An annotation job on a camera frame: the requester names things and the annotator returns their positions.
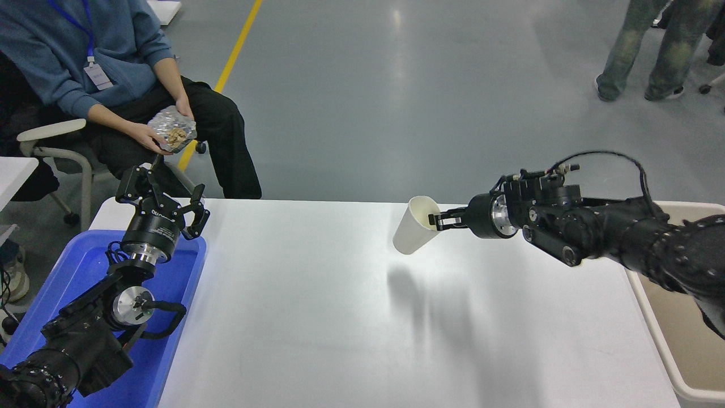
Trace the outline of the person's right hand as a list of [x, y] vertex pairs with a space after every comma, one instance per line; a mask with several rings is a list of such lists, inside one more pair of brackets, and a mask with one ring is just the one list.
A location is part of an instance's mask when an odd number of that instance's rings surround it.
[[173, 155], [172, 152], [163, 149], [163, 146], [167, 143], [165, 139], [156, 134], [148, 125], [129, 122], [126, 126], [125, 134], [155, 154]]

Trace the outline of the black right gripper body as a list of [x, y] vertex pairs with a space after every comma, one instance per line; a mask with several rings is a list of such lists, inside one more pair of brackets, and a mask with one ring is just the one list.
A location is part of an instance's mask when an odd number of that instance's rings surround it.
[[478, 238], [496, 239], [496, 227], [492, 220], [494, 199], [489, 193], [477, 194], [466, 208], [466, 227]]

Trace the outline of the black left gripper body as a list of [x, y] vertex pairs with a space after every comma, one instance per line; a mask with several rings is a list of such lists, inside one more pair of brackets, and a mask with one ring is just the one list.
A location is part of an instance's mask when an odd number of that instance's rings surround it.
[[125, 232], [125, 248], [147, 244], [160, 251], [174, 251], [181, 229], [174, 212], [179, 208], [171, 199], [164, 199], [161, 204], [153, 199], [140, 201]]

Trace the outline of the person's left hand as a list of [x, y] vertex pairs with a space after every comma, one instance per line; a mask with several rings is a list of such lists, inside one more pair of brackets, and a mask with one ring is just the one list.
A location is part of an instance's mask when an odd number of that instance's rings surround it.
[[185, 116], [192, 121], [196, 120], [191, 109], [191, 104], [189, 103], [188, 96], [185, 93], [182, 93], [182, 95], [176, 98], [176, 101], [174, 101], [174, 106], [176, 106], [177, 111], [182, 116]]

